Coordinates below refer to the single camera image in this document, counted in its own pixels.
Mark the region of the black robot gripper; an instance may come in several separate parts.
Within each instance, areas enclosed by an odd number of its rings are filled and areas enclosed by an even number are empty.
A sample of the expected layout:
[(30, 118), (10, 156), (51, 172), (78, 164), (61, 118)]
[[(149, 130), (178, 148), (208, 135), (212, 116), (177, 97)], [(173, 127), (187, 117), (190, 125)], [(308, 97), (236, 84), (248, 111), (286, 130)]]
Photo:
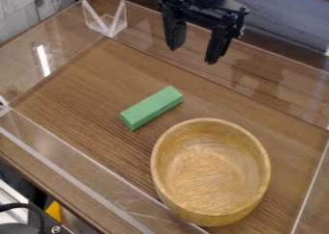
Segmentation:
[(235, 0), (161, 0), (158, 5), (165, 43), (170, 50), (185, 42), (186, 22), (211, 29), (203, 61), (214, 65), (226, 54), (231, 38), (242, 35), (248, 9)]

